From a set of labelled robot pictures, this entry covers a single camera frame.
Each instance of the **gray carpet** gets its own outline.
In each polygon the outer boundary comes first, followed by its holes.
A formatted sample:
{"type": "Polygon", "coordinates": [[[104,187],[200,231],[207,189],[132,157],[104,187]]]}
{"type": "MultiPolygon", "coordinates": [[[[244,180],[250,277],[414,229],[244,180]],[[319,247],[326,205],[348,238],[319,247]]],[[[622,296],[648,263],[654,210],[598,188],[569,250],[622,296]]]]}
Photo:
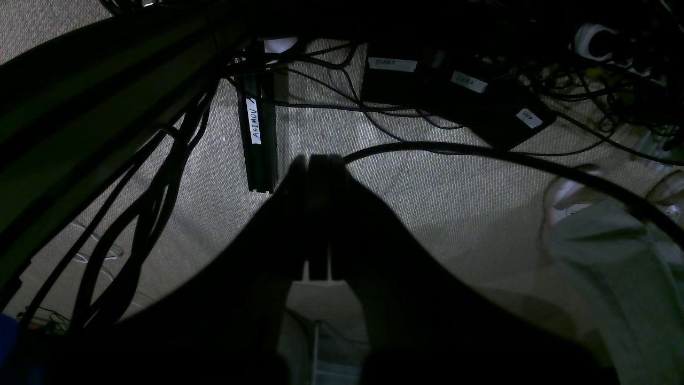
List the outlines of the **gray carpet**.
{"type": "MultiPolygon", "coordinates": [[[[3,0],[0,64],[41,42],[105,17],[108,14],[95,0],[3,0]]],[[[335,44],[317,41],[310,49],[335,44]]],[[[344,55],[345,52],[336,52],[322,58],[338,62],[344,55]]],[[[357,90],[364,58],[361,49],[349,68],[357,90]]],[[[343,77],[334,71],[305,64],[294,64],[293,68],[347,90],[343,77]]],[[[292,74],[289,92],[292,102],[345,102],[329,90],[292,74]]],[[[552,106],[588,123],[596,120],[597,111],[590,101],[552,106]]],[[[299,154],[344,155],[393,141],[370,125],[361,113],[288,108],[278,108],[277,113],[281,175],[299,154]]],[[[467,129],[444,131],[419,119],[374,117],[406,139],[482,143],[467,129]]],[[[616,138],[629,145],[639,133],[636,128],[623,129],[616,138]]],[[[579,128],[559,120],[518,150],[566,152],[593,141],[595,138],[579,128]]],[[[98,233],[102,234],[149,183],[168,150],[169,143],[166,144],[126,188],[98,233]]],[[[647,169],[608,145],[556,160],[568,165],[599,164],[607,171],[608,179],[642,195],[666,174],[647,169]]],[[[500,306],[601,353],[600,338],[586,305],[545,256],[539,239],[542,194],[553,179],[551,175],[484,158],[415,152],[375,156],[354,163],[350,170],[381,196],[421,244],[457,277],[500,306]]],[[[247,191],[235,90],[224,82],[213,104],[207,134],[187,164],[174,215],[144,265],[135,305],[127,314],[163,297],[207,265],[266,199],[267,195],[247,191]]],[[[102,201],[101,197],[94,202],[79,216],[79,221],[88,223],[102,201]]],[[[79,232],[77,227],[67,227],[33,259],[22,276],[23,287],[5,309],[8,314],[15,315],[29,303],[79,232]]],[[[117,245],[130,249],[131,235],[128,229],[117,245]]],[[[91,241],[83,252],[88,253],[93,245],[91,241]]],[[[105,266],[116,274],[125,258],[108,260],[105,266]]],[[[43,306],[69,315],[84,266],[72,263],[43,306]]],[[[108,283],[103,273],[98,290],[108,283]]],[[[310,319],[329,321],[350,338],[364,337],[361,309],[343,282],[296,284],[289,306],[310,319]]]]}

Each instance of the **handwritten label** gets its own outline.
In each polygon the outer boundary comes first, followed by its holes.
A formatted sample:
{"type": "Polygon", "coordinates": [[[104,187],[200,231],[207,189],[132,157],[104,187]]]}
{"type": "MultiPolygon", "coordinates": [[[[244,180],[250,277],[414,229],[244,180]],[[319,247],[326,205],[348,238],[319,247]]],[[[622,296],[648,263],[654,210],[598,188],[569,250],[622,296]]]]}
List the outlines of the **handwritten label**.
{"type": "Polygon", "coordinates": [[[527,108],[523,108],[518,112],[516,115],[518,119],[522,120],[524,124],[528,125],[529,128],[537,128],[541,126],[544,122],[542,122],[542,119],[539,119],[535,114],[532,113],[532,111],[528,110],[527,108]]]}
{"type": "Polygon", "coordinates": [[[384,69],[388,71],[413,72],[418,62],[415,60],[368,58],[371,69],[384,69]]]}
{"type": "Polygon", "coordinates": [[[247,121],[250,127],[250,137],[253,145],[261,144],[261,130],[259,129],[259,110],[257,109],[257,101],[248,97],[245,98],[247,102],[247,121]]]}
{"type": "Polygon", "coordinates": [[[453,72],[453,75],[451,76],[451,82],[454,84],[458,84],[461,87],[465,87],[469,90],[475,91],[478,94],[483,93],[484,89],[487,88],[487,83],[483,82],[482,80],[475,79],[470,75],[466,75],[463,72],[458,71],[453,72]]]}

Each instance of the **label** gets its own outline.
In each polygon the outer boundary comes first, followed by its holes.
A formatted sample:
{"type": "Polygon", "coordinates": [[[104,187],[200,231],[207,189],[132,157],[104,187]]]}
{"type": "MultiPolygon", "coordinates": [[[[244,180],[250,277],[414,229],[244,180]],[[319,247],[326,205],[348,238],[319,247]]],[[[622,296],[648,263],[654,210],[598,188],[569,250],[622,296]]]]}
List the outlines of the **label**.
{"type": "Polygon", "coordinates": [[[259,110],[257,109],[257,101],[248,97],[245,98],[247,102],[247,122],[250,127],[250,137],[253,145],[261,144],[261,130],[259,129],[259,110]]]}
{"type": "Polygon", "coordinates": [[[542,119],[539,119],[532,111],[527,108],[523,108],[516,115],[518,119],[522,120],[524,124],[528,125],[529,128],[537,128],[542,125],[542,119]]]}
{"type": "Polygon", "coordinates": [[[384,69],[388,71],[413,72],[418,62],[415,60],[368,58],[371,69],[384,69]]]}
{"type": "Polygon", "coordinates": [[[451,82],[454,84],[458,84],[461,87],[465,87],[469,90],[475,91],[478,94],[483,93],[484,89],[487,88],[487,83],[483,82],[482,80],[475,79],[472,76],[466,75],[458,71],[453,72],[453,75],[451,76],[451,82]]]}

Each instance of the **pants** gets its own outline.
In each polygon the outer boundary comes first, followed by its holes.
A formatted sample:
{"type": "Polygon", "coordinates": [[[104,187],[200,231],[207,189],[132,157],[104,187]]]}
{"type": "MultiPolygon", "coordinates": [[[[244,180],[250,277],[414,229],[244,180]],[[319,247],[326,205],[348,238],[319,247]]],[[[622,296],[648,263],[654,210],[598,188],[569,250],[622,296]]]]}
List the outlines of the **pants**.
{"type": "Polygon", "coordinates": [[[682,253],[604,201],[560,221],[552,258],[589,304],[621,384],[684,384],[682,253]]]}

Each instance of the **sneaker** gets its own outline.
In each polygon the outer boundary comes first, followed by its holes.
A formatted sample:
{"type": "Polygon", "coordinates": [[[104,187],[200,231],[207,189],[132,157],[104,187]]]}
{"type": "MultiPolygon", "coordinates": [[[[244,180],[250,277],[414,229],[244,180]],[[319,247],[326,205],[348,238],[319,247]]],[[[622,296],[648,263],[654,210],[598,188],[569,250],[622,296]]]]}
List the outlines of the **sneaker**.
{"type": "MultiPolygon", "coordinates": [[[[579,171],[600,177],[603,172],[595,164],[575,167],[579,171]]],[[[606,196],[585,187],[574,180],[559,177],[544,192],[544,211],[547,225],[553,227],[568,216],[578,213],[594,203],[606,200],[606,196]]]]}
{"type": "Polygon", "coordinates": [[[684,227],[684,172],[677,170],[660,180],[646,200],[684,227]]]}

